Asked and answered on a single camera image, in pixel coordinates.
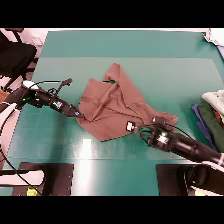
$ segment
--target brown towel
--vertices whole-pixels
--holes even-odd
[[[119,64],[112,64],[104,80],[114,80],[115,83],[89,80],[79,103],[79,111],[84,118],[77,119],[98,140],[130,134],[126,131],[128,121],[137,125],[150,124],[154,117],[160,116],[170,124],[177,122],[176,116],[156,111],[147,105]]]

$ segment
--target chair seat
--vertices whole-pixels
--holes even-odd
[[[11,77],[25,71],[36,52],[35,46],[31,44],[9,42],[7,48],[0,50],[0,72]]]

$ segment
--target green tabletop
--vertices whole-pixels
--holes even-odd
[[[207,144],[191,106],[204,92],[223,89],[224,67],[217,48],[201,33],[49,32],[33,80],[72,78],[59,96],[77,106],[88,79],[102,80],[114,62],[151,107],[177,115],[178,127]],[[137,135],[99,142],[74,118],[30,105],[22,109],[8,158],[16,167],[28,161],[74,163],[72,195],[158,195],[155,165],[187,162],[147,147]],[[0,194],[10,195],[11,189],[2,188]]]

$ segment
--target floor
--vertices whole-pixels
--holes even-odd
[[[53,30],[62,30],[63,28],[55,28],[55,29],[51,29],[52,31]],[[208,28],[153,28],[153,30],[165,30],[165,31],[192,31],[192,32],[206,32],[208,30]],[[35,68],[36,64],[34,63],[31,63],[31,65],[29,67],[31,68]],[[28,79],[32,79],[32,76],[33,76],[33,73],[28,73],[27,74],[27,78]],[[0,79],[0,86],[4,86],[8,81],[8,78],[3,78],[3,79]],[[19,77],[12,85],[11,85],[11,88],[13,90],[17,89],[22,83],[22,78]],[[9,145],[10,145],[10,141],[12,139],[12,136],[13,136],[13,132],[14,132],[14,129],[16,127],[16,123],[17,123],[17,120],[18,120],[18,117],[19,117],[19,114],[20,112],[17,111],[15,112],[11,119],[9,119],[3,129],[3,133],[2,133],[2,136],[1,136],[1,145],[2,145],[2,149],[3,149],[3,152],[7,155],[8,153],[8,148],[9,148]],[[4,161],[1,161],[0,162],[0,169],[2,169],[4,166]]]

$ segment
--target office chair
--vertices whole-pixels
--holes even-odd
[[[21,75],[26,80],[26,73],[33,72],[33,68],[28,68],[30,63],[35,60],[37,49],[31,44],[22,43],[19,32],[24,28],[5,28],[12,31],[18,42],[9,41],[0,31],[0,78],[9,77],[8,83],[1,89],[4,92],[11,92],[9,86]]]

